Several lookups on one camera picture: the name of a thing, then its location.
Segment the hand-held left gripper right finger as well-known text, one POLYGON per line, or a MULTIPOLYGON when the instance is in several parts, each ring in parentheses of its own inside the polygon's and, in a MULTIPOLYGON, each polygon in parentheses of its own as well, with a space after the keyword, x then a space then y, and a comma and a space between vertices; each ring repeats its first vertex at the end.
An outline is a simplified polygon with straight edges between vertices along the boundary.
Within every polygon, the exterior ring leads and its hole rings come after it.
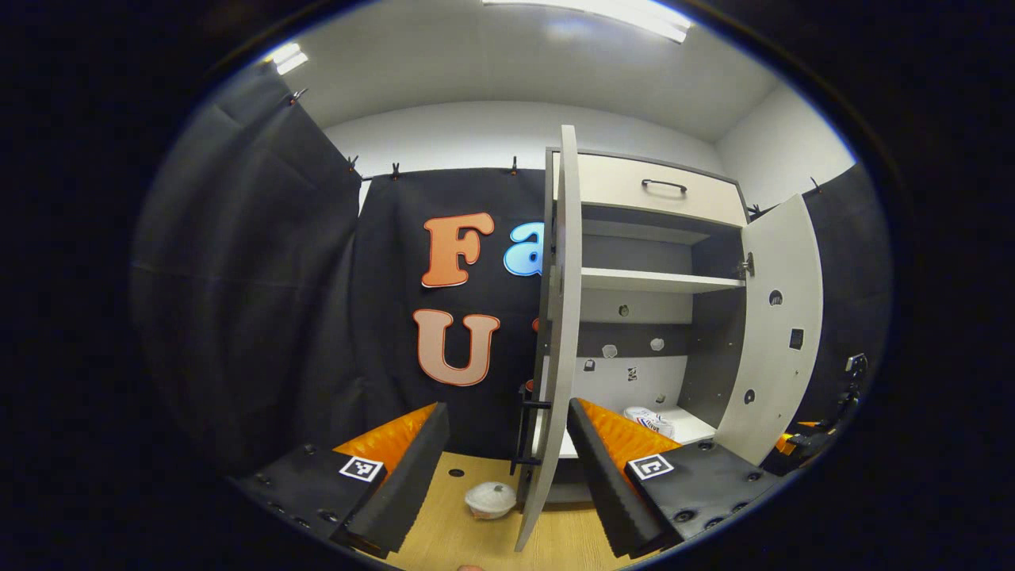
POLYGON ((570 399, 568 433, 617 557, 712 536, 786 483, 710 439, 681 445, 587 399, 570 399))

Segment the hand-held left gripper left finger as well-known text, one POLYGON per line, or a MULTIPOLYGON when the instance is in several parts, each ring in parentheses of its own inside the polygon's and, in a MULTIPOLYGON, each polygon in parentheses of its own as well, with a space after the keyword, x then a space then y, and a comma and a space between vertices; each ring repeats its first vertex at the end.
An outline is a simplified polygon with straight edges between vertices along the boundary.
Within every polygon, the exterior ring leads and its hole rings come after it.
POLYGON ((435 402, 338 446, 304 443, 233 484, 306 536, 384 559, 416 523, 449 437, 435 402))

